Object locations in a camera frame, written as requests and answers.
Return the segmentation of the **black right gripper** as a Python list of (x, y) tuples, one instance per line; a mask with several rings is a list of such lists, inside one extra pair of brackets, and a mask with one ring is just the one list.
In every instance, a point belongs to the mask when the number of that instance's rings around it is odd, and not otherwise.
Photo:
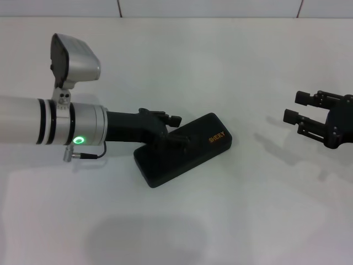
[(323, 143), (327, 148), (337, 149), (352, 143), (352, 95), (340, 96), (318, 91), (313, 96), (298, 91), (295, 103), (329, 110), (325, 124), (286, 109), (283, 121), (298, 125), (297, 133)]

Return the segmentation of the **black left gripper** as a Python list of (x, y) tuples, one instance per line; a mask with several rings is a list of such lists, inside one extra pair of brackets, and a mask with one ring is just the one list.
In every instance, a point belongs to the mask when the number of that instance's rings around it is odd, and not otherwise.
[[(140, 108), (138, 113), (107, 112), (107, 142), (140, 142), (155, 144), (167, 134), (167, 126), (178, 128), (180, 116), (170, 116), (166, 112), (150, 111)], [(190, 145), (190, 138), (185, 135), (168, 134), (165, 148), (185, 150)]]

